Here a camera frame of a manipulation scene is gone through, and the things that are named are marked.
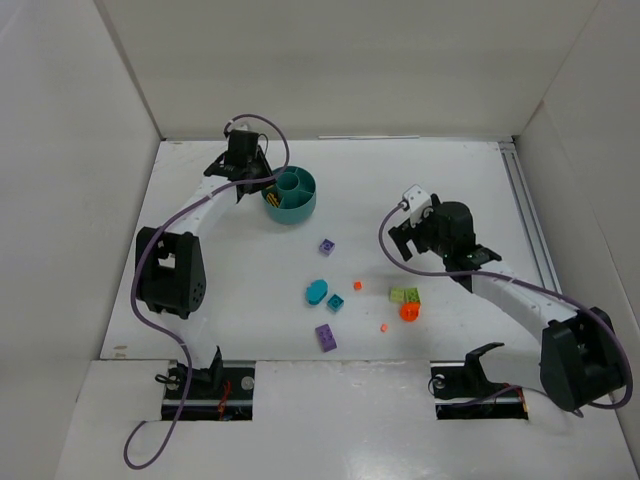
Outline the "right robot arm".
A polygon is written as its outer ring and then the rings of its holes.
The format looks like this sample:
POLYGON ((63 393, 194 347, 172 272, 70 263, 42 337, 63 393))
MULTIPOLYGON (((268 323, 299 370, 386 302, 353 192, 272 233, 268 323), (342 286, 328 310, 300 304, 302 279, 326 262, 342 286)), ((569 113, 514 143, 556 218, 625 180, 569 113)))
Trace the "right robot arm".
POLYGON ((428 277, 452 279, 527 330, 541 348, 542 390, 557 407, 618 410, 631 401, 630 361, 604 311, 517 278, 501 255, 477 242, 473 216, 461 202, 417 191, 405 193, 392 211, 407 217, 394 227, 380 224, 378 241, 391 240, 398 251, 385 256, 423 276, 409 260, 414 254, 435 254, 444 268, 428 277))

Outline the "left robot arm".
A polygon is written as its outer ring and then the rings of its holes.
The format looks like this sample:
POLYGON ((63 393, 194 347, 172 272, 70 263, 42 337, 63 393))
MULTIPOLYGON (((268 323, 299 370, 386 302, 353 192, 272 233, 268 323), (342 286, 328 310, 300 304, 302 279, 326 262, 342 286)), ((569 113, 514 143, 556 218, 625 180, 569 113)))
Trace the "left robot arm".
POLYGON ((181 349, 184 361, 163 381, 189 400, 211 397, 227 384, 220 348, 198 339, 206 323, 197 314, 207 289, 201 243, 243 197, 276 181, 260 133, 233 129, 225 136, 226 149, 205 169, 186 203, 161 226, 141 228, 135 239, 133 313, 181 349))

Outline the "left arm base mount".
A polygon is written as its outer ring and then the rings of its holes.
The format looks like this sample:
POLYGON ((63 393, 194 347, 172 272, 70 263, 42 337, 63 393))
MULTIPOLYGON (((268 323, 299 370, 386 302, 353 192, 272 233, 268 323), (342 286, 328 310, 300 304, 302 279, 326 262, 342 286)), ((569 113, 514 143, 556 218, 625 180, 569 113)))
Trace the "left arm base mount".
MULTIPOLYGON (((256 364, 225 361, 217 351, 208 368, 195 369, 179 421, 251 421, 256 364)), ((172 420, 185 391, 187 366, 172 362, 166 374, 154 380, 161 384, 161 418, 172 420)))

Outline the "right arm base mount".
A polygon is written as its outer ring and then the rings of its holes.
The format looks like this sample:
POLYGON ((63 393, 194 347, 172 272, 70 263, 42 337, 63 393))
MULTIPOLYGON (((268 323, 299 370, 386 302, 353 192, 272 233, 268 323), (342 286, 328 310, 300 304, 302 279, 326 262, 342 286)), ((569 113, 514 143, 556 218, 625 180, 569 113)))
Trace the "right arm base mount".
POLYGON ((465 354, 462 360, 430 362, 429 391, 435 399, 437 420, 528 420, 521 388, 490 381, 481 357, 503 347, 491 342, 465 354))

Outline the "small purple lego brick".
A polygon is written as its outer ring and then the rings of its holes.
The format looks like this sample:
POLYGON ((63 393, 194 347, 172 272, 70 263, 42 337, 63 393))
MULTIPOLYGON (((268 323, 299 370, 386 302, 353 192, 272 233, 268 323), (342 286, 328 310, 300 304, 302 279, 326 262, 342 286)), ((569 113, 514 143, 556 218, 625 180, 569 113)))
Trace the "small purple lego brick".
POLYGON ((329 239, 324 239, 319 245, 319 252, 329 256, 335 249, 335 243, 329 239))

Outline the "yellow lego brick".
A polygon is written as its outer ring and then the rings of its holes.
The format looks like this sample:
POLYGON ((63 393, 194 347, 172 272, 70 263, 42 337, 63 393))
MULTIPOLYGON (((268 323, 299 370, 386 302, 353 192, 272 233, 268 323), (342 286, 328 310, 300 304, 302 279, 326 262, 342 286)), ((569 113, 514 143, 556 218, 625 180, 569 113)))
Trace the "yellow lego brick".
POLYGON ((266 201, 274 208, 280 206, 280 200, 276 191, 269 191, 266 195, 266 201))

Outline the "large purple lego brick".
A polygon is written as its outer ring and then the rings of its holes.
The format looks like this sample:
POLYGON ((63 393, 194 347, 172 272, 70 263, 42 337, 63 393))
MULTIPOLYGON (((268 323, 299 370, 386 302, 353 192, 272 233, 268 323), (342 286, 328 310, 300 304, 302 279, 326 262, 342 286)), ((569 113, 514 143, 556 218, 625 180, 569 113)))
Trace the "large purple lego brick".
POLYGON ((328 324, 315 328, 316 338, 323 353, 328 353, 337 348, 337 342, 328 324))

